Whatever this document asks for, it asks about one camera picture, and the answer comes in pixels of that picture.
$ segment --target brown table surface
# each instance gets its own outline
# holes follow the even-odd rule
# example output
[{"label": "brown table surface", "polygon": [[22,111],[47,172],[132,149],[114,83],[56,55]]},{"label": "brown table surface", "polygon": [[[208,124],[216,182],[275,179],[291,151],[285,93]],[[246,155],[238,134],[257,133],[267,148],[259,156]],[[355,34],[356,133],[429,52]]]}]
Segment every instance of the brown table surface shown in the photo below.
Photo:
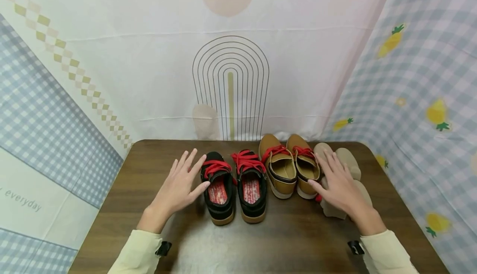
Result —
[{"label": "brown table surface", "polygon": [[[401,240],[417,270],[421,274],[448,273],[371,151],[355,142],[329,145],[353,153],[374,207]],[[198,157],[217,151],[232,165],[230,154],[257,150],[258,142],[135,143],[73,262],[71,274],[107,273],[173,160],[193,148],[198,149]],[[240,211],[238,201],[236,211]],[[232,223],[222,227],[212,224],[200,197],[168,221],[163,237],[173,245],[156,273],[367,273],[362,258],[351,255],[346,245],[359,238],[354,224],[349,219],[325,217],[320,205],[296,193],[282,200],[268,192],[267,215],[260,224],[247,224],[238,213]]]}]

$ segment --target sleeve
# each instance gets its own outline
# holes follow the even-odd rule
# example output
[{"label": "sleeve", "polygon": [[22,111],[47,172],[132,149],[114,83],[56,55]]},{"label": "sleeve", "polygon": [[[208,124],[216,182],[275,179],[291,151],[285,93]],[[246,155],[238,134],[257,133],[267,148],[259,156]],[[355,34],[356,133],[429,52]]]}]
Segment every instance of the sleeve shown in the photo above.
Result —
[{"label": "sleeve", "polygon": [[108,274],[153,274],[162,238],[148,231],[133,230]]},{"label": "sleeve", "polygon": [[392,231],[362,236],[364,263],[370,274],[418,274]]}]

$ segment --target pineapple print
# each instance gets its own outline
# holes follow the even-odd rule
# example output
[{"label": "pineapple print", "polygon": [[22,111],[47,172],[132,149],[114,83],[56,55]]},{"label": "pineapple print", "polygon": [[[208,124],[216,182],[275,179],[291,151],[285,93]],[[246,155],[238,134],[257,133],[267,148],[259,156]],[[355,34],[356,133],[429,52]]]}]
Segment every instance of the pineapple print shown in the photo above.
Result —
[{"label": "pineapple print", "polygon": [[400,107],[403,107],[404,105],[406,105],[406,98],[398,98],[398,99],[396,99],[395,104],[398,105],[398,106],[400,106]]},{"label": "pineapple print", "polygon": [[379,165],[381,165],[382,168],[389,168],[389,164],[383,156],[376,155],[376,160],[379,163]]},{"label": "pineapple print", "polygon": [[394,30],[391,32],[391,36],[384,42],[383,46],[379,49],[378,52],[378,58],[383,58],[386,57],[387,54],[389,54],[390,51],[395,49],[399,42],[401,42],[402,39],[402,30],[404,30],[405,24],[402,24],[401,26],[396,26]]},{"label": "pineapple print", "polygon": [[427,214],[426,221],[428,225],[426,226],[426,231],[431,234],[433,238],[437,236],[437,233],[445,233],[451,226],[447,218],[437,213]]},{"label": "pineapple print", "polygon": [[436,125],[436,129],[442,132],[443,130],[451,130],[451,124],[446,122],[447,108],[444,101],[439,98],[430,107],[427,108],[426,116],[431,123]]},{"label": "pineapple print", "polygon": [[351,124],[353,121],[353,118],[348,118],[348,119],[343,119],[343,120],[339,120],[335,123],[335,125],[333,126],[333,131],[338,131],[340,130],[341,128],[343,128],[344,126],[348,125],[348,124]]}]

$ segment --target gum rubber sole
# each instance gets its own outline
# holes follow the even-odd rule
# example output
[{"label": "gum rubber sole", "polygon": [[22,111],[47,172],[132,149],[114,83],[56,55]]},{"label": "gum rubber sole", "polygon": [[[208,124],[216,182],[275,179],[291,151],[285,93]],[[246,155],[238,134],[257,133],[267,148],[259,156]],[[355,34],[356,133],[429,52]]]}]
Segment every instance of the gum rubber sole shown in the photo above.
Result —
[{"label": "gum rubber sole", "polygon": [[212,218],[212,223],[215,224],[215,225],[217,225],[217,226],[226,225],[226,224],[231,223],[232,220],[234,219],[234,217],[235,217],[235,210],[232,212],[232,215],[230,215],[230,216],[227,217],[226,219],[217,220],[217,219]]},{"label": "gum rubber sole", "polygon": [[258,217],[248,217],[247,215],[245,215],[243,213],[243,210],[242,210],[242,219],[248,223],[248,224],[257,224],[257,223],[261,223],[264,219],[265,219],[265,214],[266,214],[267,210],[265,210],[263,212],[263,214],[261,214],[260,216]]}]

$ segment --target red patterned insole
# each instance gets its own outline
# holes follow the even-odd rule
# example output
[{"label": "red patterned insole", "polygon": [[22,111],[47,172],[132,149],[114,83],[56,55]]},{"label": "red patterned insole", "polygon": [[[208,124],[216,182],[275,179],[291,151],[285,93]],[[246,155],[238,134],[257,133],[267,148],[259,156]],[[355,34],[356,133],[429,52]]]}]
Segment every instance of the red patterned insole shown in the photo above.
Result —
[{"label": "red patterned insole", "polygon": [[245,177],[242,180],[243,199],[249,204],[254,204],[260,199],[260,185],[257,178]]},{"label": "red patterned insole", "polygon": [[214,182],[210,184],[208,191],[209,199],[214,204],[223,205],[227,201],[223,176],[216,178]]}]

